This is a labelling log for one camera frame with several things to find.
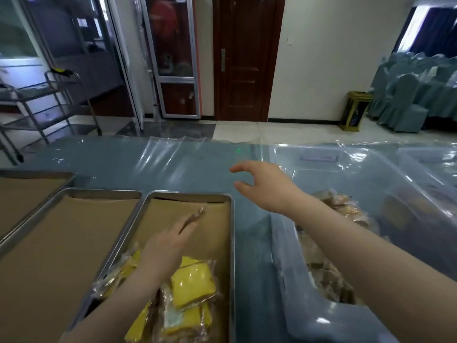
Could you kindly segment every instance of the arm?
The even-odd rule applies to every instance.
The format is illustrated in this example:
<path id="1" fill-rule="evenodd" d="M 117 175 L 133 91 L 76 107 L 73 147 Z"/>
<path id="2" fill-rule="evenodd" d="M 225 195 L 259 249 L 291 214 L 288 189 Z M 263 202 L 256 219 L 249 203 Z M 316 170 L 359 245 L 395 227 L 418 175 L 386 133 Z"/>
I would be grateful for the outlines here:
<path id="1" fill-rule="evenodd" d="M 457 342 L 457 282 L 305 194 L 273 164 L 247 161 L 237 190 L 299 224 L 401 342 Z"/>
<path id="2" fill-rule="evenodd" d="M 141 310 L 181 264 L 182 250 L 197 227 L 196 222 L 191 223 L 180 233 L 187 218 L 181 218 L 170 230 L 151 237 L 144 247 L 139 267 L 60 342 L 123 342 Z"/>

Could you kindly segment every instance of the left hand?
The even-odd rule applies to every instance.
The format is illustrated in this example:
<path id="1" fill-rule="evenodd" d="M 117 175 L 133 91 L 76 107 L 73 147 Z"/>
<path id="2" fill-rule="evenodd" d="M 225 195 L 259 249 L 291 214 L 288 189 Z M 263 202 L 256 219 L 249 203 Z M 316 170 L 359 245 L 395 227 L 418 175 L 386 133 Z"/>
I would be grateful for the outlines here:
<path id="1" fill-rule="evenodd" d="M 154 286 L 161 286 L 181 265 L 184 246 L 198 225 L 193 222 L 182 230 L 189 217 L 181 217 L 169 230 L 152 236 L 146 243 L 137 271 Z"/>

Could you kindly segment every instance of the tile floor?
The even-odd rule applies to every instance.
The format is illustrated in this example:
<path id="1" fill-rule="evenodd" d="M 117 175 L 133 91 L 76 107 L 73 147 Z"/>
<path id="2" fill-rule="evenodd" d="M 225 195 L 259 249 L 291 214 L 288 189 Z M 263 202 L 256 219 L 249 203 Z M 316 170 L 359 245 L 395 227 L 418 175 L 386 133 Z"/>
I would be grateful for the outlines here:
<path id="1" fill-rule="evenodd" d="M 0 113 L 0 121 L 8 122 L 14 115 Z M 122 134 L 135 136 L 132 118 L 100 116 L 98 118 L 104 135 Z M 72 124 L 92 125 L 91 116 L 74 116 Z M 56 124 L 45 133 L 53 132 L 65 125 Z M 11 139 L 19 147 L 40 138 L 38 132 L 9 131 Z M 94 130 L 89 135 L 96 135 Z M 143 137 L 192 138 L 209 137 L 228 142 L 248 142 L 255 144 L 322 144 L 322 143 L 457 143 L 457 133 L 444 131 L 423 131 L 419 134 L 394 133 L 375 122 L 364 119 L 360 132 L 344 132 L 334 125 L 287 124 L 246 121 L 167 121 L 160 127 L 151 121 L 145 123 Z M 5 155 L 0 152 L 0 168 L 10 167 Z"/>

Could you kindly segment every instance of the door frame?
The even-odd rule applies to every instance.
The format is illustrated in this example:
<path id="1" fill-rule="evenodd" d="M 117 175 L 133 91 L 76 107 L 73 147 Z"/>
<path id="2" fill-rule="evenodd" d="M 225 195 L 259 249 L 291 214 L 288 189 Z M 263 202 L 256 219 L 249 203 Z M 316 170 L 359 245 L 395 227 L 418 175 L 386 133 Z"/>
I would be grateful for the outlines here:
<path id="1" fill-rule="evenodd" d="M 278 56 L 279 37 L 281 35 L 281 26 L 283 24 L 284 5 L 286 0 L 276 1 L 276 13 L 273 25 L 273 34 L 271 40 L 270 53 L 268 56 L 265 101 L 262 106 L 261 121 L 268 120 L 268 110 L 270 109 L 271 90 L 273 89 L 273 79 L 275 77 L 276 59 Z M 220 0 L 213 0 L 213 61 L 214 61 L 214 117 L 220 120 L 221 111 L 221 5 Z"/>

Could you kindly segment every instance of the door handle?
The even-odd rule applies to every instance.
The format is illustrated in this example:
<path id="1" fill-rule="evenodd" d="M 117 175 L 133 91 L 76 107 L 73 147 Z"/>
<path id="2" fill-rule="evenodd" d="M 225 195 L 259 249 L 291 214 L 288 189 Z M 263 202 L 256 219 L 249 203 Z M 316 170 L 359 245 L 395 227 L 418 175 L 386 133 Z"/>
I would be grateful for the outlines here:
<path id="1" fill-rule="evenodd" d="M 221 72 L 225 72 L 225 48 L 221 49 Z"/>

